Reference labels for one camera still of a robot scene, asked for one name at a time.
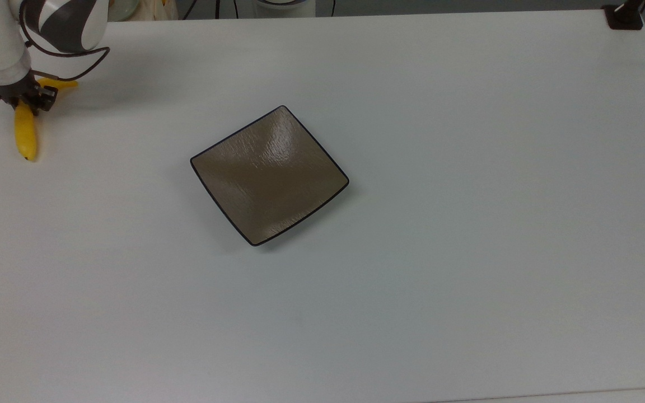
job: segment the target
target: brown plate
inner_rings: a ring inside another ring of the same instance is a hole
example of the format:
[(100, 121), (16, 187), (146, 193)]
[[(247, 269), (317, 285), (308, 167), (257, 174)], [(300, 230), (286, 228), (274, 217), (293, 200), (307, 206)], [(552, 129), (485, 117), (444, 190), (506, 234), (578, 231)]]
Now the brown plate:
[(285, 106), (194, 156), (190, 165), (253, 246), (306, 219), (350, 183)]

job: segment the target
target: black clamp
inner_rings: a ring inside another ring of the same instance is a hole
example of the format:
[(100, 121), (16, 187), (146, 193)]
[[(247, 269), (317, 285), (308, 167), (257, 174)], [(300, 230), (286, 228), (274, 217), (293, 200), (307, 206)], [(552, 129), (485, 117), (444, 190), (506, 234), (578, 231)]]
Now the black clamp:
[(31, 112), (36, 116), (39, 114), (39, 110), (48, 112), (52, 108), (58, 92), (59, 90), (54, 87), (41, 87), (34, 79), (34, 74), (29, 72), (14, 84), (0, 85), (0, 100), (15, 109), (19, 102), (23, 102), (31, 108)]
[(628, 0), (620, 6), (604, 6), (606, 22), (612, 30), (638, 31), (643, 28), (640, 7), (644, 0)]

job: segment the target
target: background object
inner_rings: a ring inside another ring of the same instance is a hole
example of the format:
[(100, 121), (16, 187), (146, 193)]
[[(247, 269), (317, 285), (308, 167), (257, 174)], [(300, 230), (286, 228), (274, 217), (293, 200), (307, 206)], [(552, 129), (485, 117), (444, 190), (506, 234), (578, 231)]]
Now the background object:
[(256, 18), (304, 18), (315, 16), (315, 0), (251, 1), (253, 1)]
[(141, 4), (136, 8), (133, 16), (126, 21), (170, 21), (179, 19), (179, 10), (174, 0), (139, 0)]
[(114, 0), (108, 8), (108, 21), (127, 20), (136, 11), (139, 2), (140, 0)]

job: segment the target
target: white robot link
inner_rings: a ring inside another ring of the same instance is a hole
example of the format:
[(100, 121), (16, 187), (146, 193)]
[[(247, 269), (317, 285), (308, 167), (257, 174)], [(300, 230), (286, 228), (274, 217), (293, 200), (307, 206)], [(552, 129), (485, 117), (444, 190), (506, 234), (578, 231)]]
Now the white robot link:
[[(34, 114), (49, 110), (56, 101), (57, 90), (40, 87), (34, 76), (65, 81), (91, 71), (110, 50), (94, 49), (103, 37), (107, 18), (108, 0), (0, 0), (0, 100), (12, 107), (25, 102)], [(39, 46), (29, 30), (61, 53)], [(29, 46), (59, 57), (93, 53), (102, 53), (102, 56), (82, 74), (62, 79), (31, 69)]]

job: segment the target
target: white table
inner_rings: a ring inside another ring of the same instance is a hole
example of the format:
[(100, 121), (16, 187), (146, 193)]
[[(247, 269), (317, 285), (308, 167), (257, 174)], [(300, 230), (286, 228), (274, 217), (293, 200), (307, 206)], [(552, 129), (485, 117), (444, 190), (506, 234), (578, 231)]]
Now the white table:
[[(38, 162), (0, 104), (0, 401), (645, 387), (645, 30), (551, 11), (104, 42), (41, 119)], [(253, 248), (189, 158), (280, 104), (351, 185)]]
[(474, 403), (645, 403), (645, 390), (474, 400)]

